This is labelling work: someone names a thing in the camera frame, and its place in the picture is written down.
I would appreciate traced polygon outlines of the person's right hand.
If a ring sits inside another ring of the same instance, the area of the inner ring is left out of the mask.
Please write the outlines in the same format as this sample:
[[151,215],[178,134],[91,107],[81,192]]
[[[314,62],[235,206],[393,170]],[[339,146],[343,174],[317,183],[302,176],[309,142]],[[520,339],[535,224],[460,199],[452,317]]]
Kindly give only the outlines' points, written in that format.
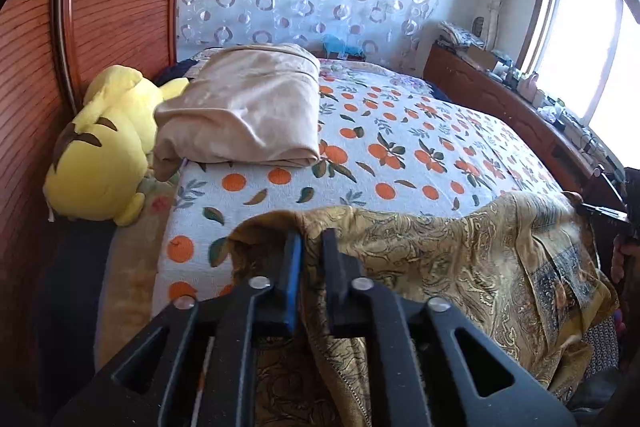
[[637,239],[618,234],[613,243],[611,277],[614,283],[620,283],[625,276],[625,262],[631,257],[638,257],[640,246]]

